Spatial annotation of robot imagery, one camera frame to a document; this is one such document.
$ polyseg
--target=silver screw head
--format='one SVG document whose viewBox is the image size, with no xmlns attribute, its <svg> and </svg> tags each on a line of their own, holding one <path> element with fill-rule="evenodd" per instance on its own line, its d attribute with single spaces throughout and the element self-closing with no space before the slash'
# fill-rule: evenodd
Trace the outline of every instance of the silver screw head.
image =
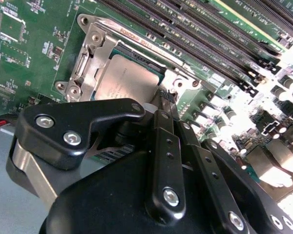
<svg viewBox="0 0 293 234">
<path fill-rule="evenodd" d="M 185 127 L 186 129 L 190 129 L 190 126 L 189 126 L 187 123 L 184 123 L 184 127 Z"/>
<path fill-rule="evenodd" d="M 54 121 L 48 116 L 40 116 L 36 119 L 36 124 L 42 128 L 51 128 L 54 125 Z"/>
<path fill-rule="evenodd" d="M 277 217 L 273 216 L 273 215 L 271 215 L 271 218 L 272 218 L 273 224 L 278 229 L 283 230 L 283 224 L 280 222 L 280 220 Z"/>
<path fill-rule="evenodd" d="M 283 218 L 285 224 L 293 231 L 293 224 L 292 224 L 292 222 L 288 218 L 286 218 L 285 216 L 282 216 L 282 218 Z"/>
<path fill-rule="evenodd" d="M 64 141 L 69 145 L 79 145 L 82 142 L 82 138 L 78 133 L 75 132 L 67 132 L 63 136 Z"/>
<path fill-rule="evenodd" d="M 171 189 L 165 189 L 163 191 L 163 196 L 165 201 L 170 205 L 170 206 L 177 206 L 179 204 L 179 198 L 178 195 L 175 193 L 175 191 Z"/>
<path fill-rule="evenodd" d="M 132 108 L 135 109 L 136 111 L 140 111 L 140 107 L 139 107 L 138 104 L 133 103 L 131 106 L 132 106 Z"/>
<path fill-rule="evenodd" d="M 229 219 L 231 223 L 237 228 L 237 230 L 242 231 L 244 229 L 244 224 L 242 219 L 236 215 L 234 212 L 230 211 L 229 212 Z"/>
</svg>

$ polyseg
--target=electrolytic capacitor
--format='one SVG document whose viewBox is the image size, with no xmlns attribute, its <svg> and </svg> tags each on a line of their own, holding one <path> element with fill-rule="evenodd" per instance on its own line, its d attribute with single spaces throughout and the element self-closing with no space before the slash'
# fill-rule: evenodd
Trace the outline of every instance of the electrolytic capacitor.
<svg viewBox="0 0 293 234">
<path fill-rule="evenodd" d="M 290 94 L 282 88 L 277 88 L 273 93 L 280 101 L 291 99 Z"/>
<path fill-rule="evenodd" d="M 283 82 L 283 86 L 293 92 L 293 79 L 287 77 L 287 79 Z"/>
<path fill-rule="evenodd" d="M 219 137 L 217 136 L 217 134 L 214 133 L 214 132 L 208 133 L 208 134 L 207 134 L 207 137 L 208 137 L 209 139 L 212 139 L 213 141 L 215 141 L 215 142 L 217 142 L 217 143 L 220 142 L 220 138 L 219 138 Z"/>
<path fill-rule="evenodd" d="M 287 130 L 287 127 L 280 123 L 278 126 L 276 126 L 275 129 L 276 129 L 279 133 L 285 133 L 286 130 Z"/>
<path fill-rule="evenodd" d="M 227 133 L 228 130 L 230 129 L 230 127 L 224 121 L 220 121 L 216 125 L 222 134 Z"/>
<path fill-rule="evenodd" d="M 237 164 L 239 164 L 239 166 L 240 166 L 243 170 L 245 170 L 245 169 L 247 168 L 247 164 L 245 163 L 245 161 L 244 161 L 240 156 L 237 156 L 237 157 L 235 158 L 235 161 L 236 161 Z"/>
<path fill-rule="evenodd" d="M 234 111 L 228 111 L 227 113 L 226 113 L 226 116 L 228 117 L 228 119 L 231 121 L 231 122 L 236 122 L 237 121 L 237 114 L 236 114 L 236 112 L 234 112 Z"/>
<path fill-rule="evenodd" d="M 278 139 L 280 137 L 280 133 L 273 129 L 272 131 L 268 132 L 268 134 L 273 138 L 273 139 Z"/>
</svg>

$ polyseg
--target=screw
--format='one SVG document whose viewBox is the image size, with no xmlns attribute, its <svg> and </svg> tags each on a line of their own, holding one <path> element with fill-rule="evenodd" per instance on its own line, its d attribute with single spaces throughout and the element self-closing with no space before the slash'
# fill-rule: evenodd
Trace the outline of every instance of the screw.
<svg viewBox="0 0 293 234">
<path fill-rule="evenodd" d="M 136 111 L 140 111 L 140 107 L 139 107 L 138 104 L 133 103 L 131 106 L 132 106 L 132 108 L 135 109 Z"/>
<path fill-rule="evenodd" d="M 54 125 L 54 121 L 48 116 L 40 116 L 36 119 L 36 124 L 42 128 L 51 128 Z"/>
<path fill-rule="evenodd" d="M 274 224 L 278 229 L 283 230 L 283 225 L 282 225 L 282 223 L 280 222 L 280 220 L 279 220 L 277 217 L 273 216 L 273 215 L 271 215 L 271 218 L 272 218 L 273 224 Z"/>
<path fill-rule="evenodd" d="M 229 219 L 231 223 L 237 228 L 237 230 L 242 231 L 244 229 L 243 221 L 234 212 L 232 211 L 229 212 Z"/>
<path fill-rule="evenodd" d="M 79 145 L 82 142 L 82 138 L 75 132 L 67 132 L 63 136 L 64 141 L 69 145 Z"/>
<path fill-rule="evenodd" d="M 165 189 L 163 192 L 163 196 L 164 196 L 165 201 L 170 206 L 177 206 L 179 204 L 179 198 L 173 190 Z"/>
<path fill-rule="evenodd" d="M 189 126 L 187 123 L 184 123 L 184 127 L 185 127 L 186 129 L 190 129 L 190 126 Z"/>
<path fill-rule="evenodd" d="M 285 216 L 282 216 L 282 218 L 283 218 L 285 224 L 293 231 L 293 224 L 292 224 L 292 222 L 289 221 L 289 219 L 286 218 Z"/>
<path fill-rule="evenodd" d="M 93 45 L 97 46 L 101 43 L 102 41 L 102 35 L 99 32 L 93 32 L 92 34 L 92 40 L 95 42 Z"/>
<path fill-rule="evenodd" d="M 93 35 L 93 36 L 92 36 L 92 39 L 93 39 L 94 41 L 98 41 L 98 40 L 99 40 L 99 37 L 98 37 L 97 35 Z"/>
</svg>

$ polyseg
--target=motherboard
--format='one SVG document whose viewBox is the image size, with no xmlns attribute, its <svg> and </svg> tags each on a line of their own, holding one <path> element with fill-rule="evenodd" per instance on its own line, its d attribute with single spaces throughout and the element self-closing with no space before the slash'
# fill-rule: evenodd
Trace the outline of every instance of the motherboard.
<svg viewBox="0 0 293 234">
<path fill-rule="evenodd" d="M 0 116 L 159 89 L 250 174 L 254 154 L 293 159 L 293 0 L 0 0 Z M 282 160 L 285 181 L 261 179 L 291 185 Z"/>
</svg>

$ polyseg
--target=green circuit board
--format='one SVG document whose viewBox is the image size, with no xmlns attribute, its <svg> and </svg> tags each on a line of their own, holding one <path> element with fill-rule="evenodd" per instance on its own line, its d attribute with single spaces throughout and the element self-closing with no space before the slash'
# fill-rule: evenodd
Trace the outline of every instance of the green circuit board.
<svg viewBox="0 0 293 234">
<path fill-rule="evenodd" d="M 120 2 L 150 17 L 129 2 Z M 76 23 L 81 13 L 115 19 L 140 35 L 146 35 L 145 30 L 95 1 L 57 0 L 56 4 L 53 0 L 0 1 L 0 115 L 24 108 L 29 96 L 44 95 L 58 102 L 65 101 L 55 90 L 54 82 L 67 80 L 74 66 L 84 39 Z M 206 38 L 220 43 L 209 35 Z M 56 47 L 62 51 L 59 56 L 50 53 Z M 208 51 L 202 50 L 202 53 L 208 54 Z M 199 78 L 211 80 L 216 88 L 223 83 L 224 79 L 214 79 L 213 72 L 187 56 L 182 58 Z"/>
<path fill-rule="evenodd" d="M 280 3 L 293 12 L 293 1 Z M 149 40 L 149 30 L 142 27 L 137 19 L 118 14 L 113 8 L 116 4 L 137 14 L 141 21 L 160 27 L 166 35 L 156 37 L 152 43 L 186 62 L 195 76 L 214 87 L 215 93 L 222 98 L 223 107 L 210 119 L 205 133 L 217 132 L 214 124 L 221 118 L 225 107 L 244 106 L 244 110 L 251 113 L 259 103 L 264 102 L 263 98 L 273 101 L 269 90 L 255 98 L 245 98 L 245 93 L 228 80 L 228 77 L 237 77 L 250 81 L 244 68 L 251 66 L 254 60 L 245 57 L 248 51 L 254 57 L 278 61 L 259 43 L 269 45 L 280 55 L 289 49 L 279 41 L 287 32 L 263 13 L 250 10 L 246 1 L 0 0 L 0 115 L 19 112 L 30 104 L 29 98 L 39 100 L 45 96 L 56 102 L 66 102 L 54 84 L 59 80 L 68 81 L 85 38 L 85 33 L 77 24 L 79 14 L 112 19 Z M 198 19 L 217 26 L 237 43 L 224 40 L 222 35 L 213 33 L 204 25 L 200 26 Z M 165 47 L 167 38 L 178 39 L 189 52 Z M 207 62 L 197 60 L 197 56 L 190 54 L 191 51 Z M 293 62 L 289 64 L 289 69 L 293 70 Z M 181 118 L 194 120 L 193 112 L 201 109 L 200 103 L 209 101 L 208 95 L 210 90 L 204 86 L 186 91 L 177 104 Z M 272 108 L 272 112 L 280 116 L 277 109 L 277 106 Z"/>
</svg>

